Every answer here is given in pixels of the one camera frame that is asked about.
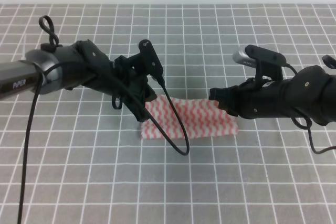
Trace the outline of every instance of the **red and white striped cloth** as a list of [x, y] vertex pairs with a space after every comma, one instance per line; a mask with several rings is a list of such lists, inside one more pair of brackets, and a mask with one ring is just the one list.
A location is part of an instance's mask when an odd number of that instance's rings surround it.
[[[189, 138], [238, 133], [235, 117], [228, 115], [224, 110], [220, 110], [217, 101], [172, 98], [172, 102], [180, 115]], [[184, 138], [181, 126], [166, 96], [158, 95], [154, 101], [147, 102], [146, 109], [170, 138]], [[141, 137], [143, 139], [164, 138], [151, 120], [142, 123]]]

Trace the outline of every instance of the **cloth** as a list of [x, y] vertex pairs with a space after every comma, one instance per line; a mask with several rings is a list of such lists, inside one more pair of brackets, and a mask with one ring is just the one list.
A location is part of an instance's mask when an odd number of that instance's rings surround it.
[[[217, 101], [172, 98], [189, 138], [223, 136], [238, 133], [236, 119], [218, 108]], [[184, 138], [183, 131], [166, 96], [147, 102], [146, 109], [169, 138]], [[142, 139], [164, 138], [151, 120], [141, 125]]]

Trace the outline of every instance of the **black cable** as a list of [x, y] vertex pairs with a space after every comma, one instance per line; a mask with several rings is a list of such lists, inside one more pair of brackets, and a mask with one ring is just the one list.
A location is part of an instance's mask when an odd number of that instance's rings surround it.
[[17, 224], [21, 224], [22, 220], [22, 212], [23, 212], [23, 202], [25, 197], [25, 185], [26, 185], [26, 173], [27, 173], [27, 159], [28, 159], [28, 144], [29, 144], [29, 136], [30, 136], [30, 129], [32, 128], [32, 122], [36, 107], [36, 102], [38, 95], [40, 94], [41, 87], [43, 83], [43, 75], [42, 73], [39, 76], [38, 82], [36, 84], [36, 90], [33, 98], [33, 102], [31, 103], [30, 113], [28, 117], [27, 129], [26, 129], [26, 137], [25, 137], [25, 144], [23, 149], [23, 162], [22, 162], [22, 177], [21, 177], [21, 190], [20, 190], [20, 201], [19, 201], [19, 211], [17, 217]]
[[294, 72], [294, 74], [297, 75], [298, 72], [296, 71], [296, 69], [292, 65], [286, 63], [285, 67], [290, 68]]
[[304, 119], [307, 123], [307, 126], [304, 126], [304, 125], [300, 124], [295, 118], [292, 118], [292, 121], [293, 121], [293, 123], [295, 124], [296, 127], [300, 128], [302, 130], [307, 130], [308, 131], [309, 144], [310, 144], [311, 150], [315, 154], [322, 154], [322, 153], [330, 151], [330, 150], [336, 150], [336, 146], [330, 146], [330, 147], [324, 148], [320, 151], [317, 151], [314, 147], [313, 138], [312, 138], [311, 129], [310, 129], [311, 126], [313, 125], [313, 122], [311, 121], [310, 118], [304, 118]]
[[[47, 21], [49, 28], [44, 24], [44, 19]], [[53, 24], [53, 21], [48, 15], [44, 15], [41, 18], [38, 19], [38, 23], [43, 31], [45, 31], [47, 34], [49, 34], [49, 43], [52, 46], [58, 47], [59, 39], [57, 35], [55, 34], [55, 27]]]
[[[184, 137], [185, 137], [185, 144], [186, 144], [186, 151], [183, 152], [182, 150], [180, 150], [174, 143], [173, 141], [168, 137], [168, 135], [164, 132], [164, 130], [161, 128], [161, 126], [159, 125], [159, 123], [156, 121], [156, 119], [152, 116], [152, 114], [146, 109], [145, 106], [143, 106], [141, 104], [141, 102], [129, 91], [129, 89], [121, 82], [119, 81], [117, 78], [115, 78], [114, 76], [109, 76], [107, 74], [102, 74], [99, 73], [99, 71], [97, 71], [96, 68], [94, 68], [93, 66], [85, 63], [85, 62], [78, 62], [78, 61], [67, 61], [67, 62], [61, 62], [58, 64], [53, 65], [52, 67], [50, 67], [49, 69], [47, 69], [44, 72], [44, 75], [47, 76], [50, 72], [52, 72], [54, 69], [61, 67], [63, 65], [84, 65], [85, 67], [87, 67], [89, 70], [93, 71], [95, 74], [97, 74], [98, 76], [101, 76], [103, 78], [105, 78], [106, 80], [109, 80], [109, 83], [113, 83], [116, 84], [117, 86], [119, 86], [119, 88], [125, 93], [127, 94], [138, 106], [139, 108], [146, 113], [149, 118], [151, 119], [151, 121], [154, 123], [154, 125], [159, 129], [159, 131], [161, 132], [161, 134], [164, 136], [164, 138], [168, 141], [168, 143], [181, 155], [186, 156], [188, 155], [189, 151], [190, 151], [190, 145], [189, 145], [189, 139], [188, 139], [188, 135], [187, 132], [185, 130], [185, 127], [183, 125], [182, 120], [180, 119], [180, 116], [178, 115], [178, 112], [176, 111], [176, 108], [172, 102], [172, 100], [170, 99], [170, 96], [168, 95], [167, 89], [165, 88], [164, 85], [162, 85], [163, 91], [167, 96], [167, 99], [169, 101], [169, 104], [171, 105], [178, 122], [181, 125]], [[41, 91], [41, 87], [42, 87], [42, 83], [43, 83], [43, 75], [40, 75], [40, 78], [36, 84], [36, 89], [35, 89], [35, 94], [34, 94], [34, 98], [33, 98], [33, 102], [31, 104], [31, 108], [30, 108], [30, 114], [29, 114], [29, 118], [28, 118], [28, 123], [27, 123], [27, 129], [26, 129], [26, 138], [25, 138], [25, 144], [24, 144], [24, 156], [23, 156], [23, 164], [22, 164], [22, 178], [21, 178], [21, 191], [20, 191], [20, 201], [19, 201], [19, 212], [18, 212], [18, 218], [17, 218], [17, 224], [21, 224], [22, 221], [22, 212], [23, 212], [23, 203], [24, 203], [24, 196], [25, 196], [25, 184], [26, 184], [26, 172], [27, 172], [27, 157], [28, 157], [28, 143], [29, 143], [29, 135], [30, 135], [30, 129], [32, 126], [32, 122], [33, 122], [33, 117], [34, 117], [34, 112], [35, 112], [35, 107], [36, 107], [36, 102], [37, 102], [37, 98], [38, 95]]]
[[[291, 66], [290, 64], [287, 63], [287, 64], [286, 64], [286, 67], [287, 67], [287, 68], [290, 68], [290, 69], [294, 72], [294, 74], [297, 75], [297, 71], [295, 70], [295, 68], [294, 68], [293, 66]], [[308, 118], [308, 117], [306, 117], [306, 116], [303, 117], [303, 119], [305, 119], [305, 121], [306, 121], [306, 124], [307, 124], [306, 126], [300, 124], [300, 123], [298, 122], [298, 120], [296, 120], [296, 118], [291, 118], [291, 119], [292, 119], [292, 121], [293, 121], [293, 123], [294, 123], [294, 125], [295, 125], [296, 127], [300, 128], [300, 129], [302, 129], [302, 130], [307, 130], [307, 131], [308, 131], [308, 139], [309, 139], [310, 148], [311, 148], [311, 150], [312, 150], [315, 154], [322, 154], [322, 153], [327, 152], [327, 151], [330, 151], [330, 150], [336, 150], [336, 146], [330, 146], [330, 147], [324, 148], [324, 149], [322, 149], [322, 150], [320, 150], [320, 151], [317, 151], [317, 150], [315, 149], [315, 147], [314, 147], [313, 137], [312, 137], [312, 135], [311, 135], [311, 127], [312, 127], [312, 125], [313, 125], [313, 122], [311, 121], [311, 119]]]
[[180, 119], [175, 106], [172, 102], [172, 100], [170, 99], [168, 92], [165, 88], [164, 85], [162, 85], [162, 89], [164, 91], [164, 93], [167, 96], [167, 99], [169, 101], [170, 106], [172, 107], [174, 114], [177, 117], [178, 122], [180, 123], [180, 126], [182, 128], [183, 134], [184, 134], [184, 138], [185, 138], [185, 144], [186, 144], [186, 151], [183, 152], [182, 150], [180, 150], [175, 144], [174, 142], [168, 137], [168, 135], [164, 132], [164, 130], [161, 128], [161, 126], [159, 125], [159, 123], [156, 121], [156, 119], [152, 116], [152, 114], [146, 109], [145, 106], [143, 106], [141, 104], [141, 102], [128, 90], [128, 88], [120, 81], [118, 80], [116, 77], [114, 76], [110, 76], [104, 73], [99, 72], [95, 67], [85, 63], [85, 62], [79, 62], [79, 61], [68, 61], [68, 62], [61, 62], [58, 64], [53, 65], [52, 67], [50, 67], [48, 70], [46, 70], [44, 72], [45, 76], [48, 75], [51, 71], [53, 71], [54, 69], [63, 66], [63, 65], [78, 65], [81, 64], [85, 67], [87, 67], [88, 69], [90, 69], [91, 71], [93, 71], [96, 75], [102, 77], [103, 79], [109, 81], [110, 84], [116, 84], [120, 90], [123, 91], [123, 93], [125, 93], [126, 95], [128, 95], [133, 101], [134, 103], [145, 113], [148, 115], [148, 117], [150, 118], [150, 120], [154, 123], [154, 125], [159, 129], [159, 131], [161, 132], [161, 134], [164, 136], [164, 138], [168, 141], [168, 143], [181, 155], [186, 156], [189, 154], [189, 150], [190, 150], [190, 146], [189, 146], [189, 138], [187, 135], [187, 132], [185, 130], [185, 127], [183, 125], [182, 120]]

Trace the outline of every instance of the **grid mat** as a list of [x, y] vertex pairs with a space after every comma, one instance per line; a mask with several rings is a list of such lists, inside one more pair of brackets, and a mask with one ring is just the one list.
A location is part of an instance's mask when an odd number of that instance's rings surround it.
[[[253, 77], [232, 61], [241, 45], [279, 51], [297, 70], [336, 50], [336, 5], [0, 5], [1, 62], [22, 58], [23, 34], [26, 50], [48, 41], [45, 14], [61, 44], [90, 39], [111, 59], [148, 38], [176, 98]], [[0, 102], [1, 224], [17, 218], [32, 97]], [[238, 119], [238, 135], [191, 140], [183, 157], [165, 141], [141, 141], [130, 112], [89, 89], [40, 96], [35, 114], [23, 223], [336, 223], [335, 152], [312, 154], [290, 120]], [[335, 145], [336, 124], [314, 125], [313, 138]]]

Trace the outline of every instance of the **black mount bracket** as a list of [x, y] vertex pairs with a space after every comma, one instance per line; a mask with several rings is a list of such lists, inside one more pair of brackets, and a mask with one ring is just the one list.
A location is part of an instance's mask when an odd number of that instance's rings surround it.
[[259, 89], [269, 81], [264, 79], [264, 76], [270, 77], [272, 81], [283, 80], [281, 67], [285, 67], [287, 64], [284, 55], [254, 45], [248, 45], [245, 48], [245, 53], [256, 60], [256, 76], [251, 82], [253, 89]]
[[[139, 43], [139, 50], [140, 53], [129, 58], [123, 55], [119, 56], [114, 62], [111, 62], [111, 69], [113, 74], [145, 105], [145, 102], [153, 101], [157, 97], [154, 90], [148, 85], [147, 75], [150, 74], [159, 82], [163, 79], [163, 68], [149, 40], [142, 40]], [[119, 110], [123, 103], [139, 122], [148, 119], [148, 116], [133, 103], [132, 99], [117, 89], [112, 96], [112, 106]]]

